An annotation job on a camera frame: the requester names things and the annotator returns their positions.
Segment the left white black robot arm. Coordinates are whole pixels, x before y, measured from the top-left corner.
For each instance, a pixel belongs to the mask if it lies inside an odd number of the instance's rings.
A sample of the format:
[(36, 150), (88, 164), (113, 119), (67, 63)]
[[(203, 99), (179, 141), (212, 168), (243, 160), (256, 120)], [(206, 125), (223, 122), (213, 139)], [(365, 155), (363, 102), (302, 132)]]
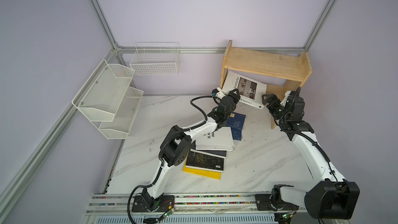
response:
[[(216, 107), (208, 114), (194, 103), (196, 100), (205, 98), (213, 99), (216, 104)], [(129, 213), (132, 210), (131, 201), (137, 196), (144, 200), (148, 211), (156, 210), (160, 206), (160, 198), (164, 195), (172, 169), (186, 160), (191, 144), (200, 136), (216, 132), (225, 126), (239, 101), (240, 93), (238, 89), (226, 92), (217, 88), (212, 91), (211, 95), (193, 98), (190, 104), (199, 110), (204, 116), (204, 120), (184, 128), (175, 125), (169, 130), (160, 146), (159, 166), (151, 183), (138, 185), (132, 190), (127, 201), (127, 212)]]

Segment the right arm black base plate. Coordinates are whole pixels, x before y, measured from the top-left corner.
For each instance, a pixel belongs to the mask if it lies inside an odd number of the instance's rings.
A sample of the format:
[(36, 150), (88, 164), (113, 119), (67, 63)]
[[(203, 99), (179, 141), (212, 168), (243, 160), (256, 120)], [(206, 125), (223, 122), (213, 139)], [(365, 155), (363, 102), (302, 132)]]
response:
[(273, 202), (271, 194), (256, 194), (255, 202), (258, 211), (297, 211), (298, 206), (286, 202)]

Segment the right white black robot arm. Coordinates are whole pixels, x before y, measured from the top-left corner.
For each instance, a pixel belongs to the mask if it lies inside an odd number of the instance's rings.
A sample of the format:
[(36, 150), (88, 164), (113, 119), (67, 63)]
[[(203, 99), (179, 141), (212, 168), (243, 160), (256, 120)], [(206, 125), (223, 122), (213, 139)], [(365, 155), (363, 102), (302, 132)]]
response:
[(312, 126), (303, 120), (305, 102), (300, 97), (300, 89), (287, 92), (283, 100), (275, 94), (264, 94), (262, 103), (280, 130), (300, 151), (315, 182), (309, 191), (275, 185), (270, 197), (273, 209), (292, 204), (305, 208), (320, 222), (351, 219), (360, 194), (359, 186), (338, 171), (317, 141)]

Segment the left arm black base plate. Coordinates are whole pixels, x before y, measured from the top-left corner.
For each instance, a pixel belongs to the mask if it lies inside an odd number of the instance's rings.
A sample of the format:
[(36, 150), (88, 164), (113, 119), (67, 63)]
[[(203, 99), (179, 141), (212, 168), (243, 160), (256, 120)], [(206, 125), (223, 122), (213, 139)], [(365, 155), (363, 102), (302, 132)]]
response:
[(174, 203), (175, 196), (172, 195), (162, 195), (154, 200), (150, 200), (147, 197), (138, 195), (134, 197), (134, 201), (130, 210), (133, 213), (163, 213), (167, 212), (171, 207), (173, 207)]

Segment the black book with barcode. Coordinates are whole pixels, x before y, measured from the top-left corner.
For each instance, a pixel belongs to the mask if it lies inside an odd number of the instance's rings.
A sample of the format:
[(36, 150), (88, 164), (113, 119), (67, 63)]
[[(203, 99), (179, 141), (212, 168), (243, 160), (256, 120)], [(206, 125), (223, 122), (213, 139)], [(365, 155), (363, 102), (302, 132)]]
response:
[(225, 159), (227, 157), (227, 151), (222, 151), (222, 150), (199, 150), (199, 149), (197, 149), (197, 146), (196, 146), (195, 143), (191, 144), (190, 150), (192, 152), (201, 153), (201, 154), (205, 154), (205, 155), (213, 156), (213, 157), (217, 157), (217, 158), (222, 158), (222, 159)]

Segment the white book with photo cover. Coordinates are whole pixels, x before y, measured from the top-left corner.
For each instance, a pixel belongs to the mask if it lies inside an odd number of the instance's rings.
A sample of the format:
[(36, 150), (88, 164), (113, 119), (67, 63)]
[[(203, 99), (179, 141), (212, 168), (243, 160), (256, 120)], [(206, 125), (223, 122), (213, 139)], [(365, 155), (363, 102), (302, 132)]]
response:
[(222, 90), (230, 92), (237, 89), (240, 94), (240, 102), (252, 107), (263, 109), (262, 95), (266, 94), (267, 85), (254, 79), (228, 71)]

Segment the white book with black lettering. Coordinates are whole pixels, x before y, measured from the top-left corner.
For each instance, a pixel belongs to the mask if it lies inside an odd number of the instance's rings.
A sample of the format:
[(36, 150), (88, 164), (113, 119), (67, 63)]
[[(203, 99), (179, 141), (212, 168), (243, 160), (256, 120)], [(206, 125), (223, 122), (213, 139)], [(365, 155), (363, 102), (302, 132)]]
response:
[(198, 150), (225, 150), (234, 149), (232, 130), (230, 127), (222, 127), (219, 130), (207, 133), (195, 141)]

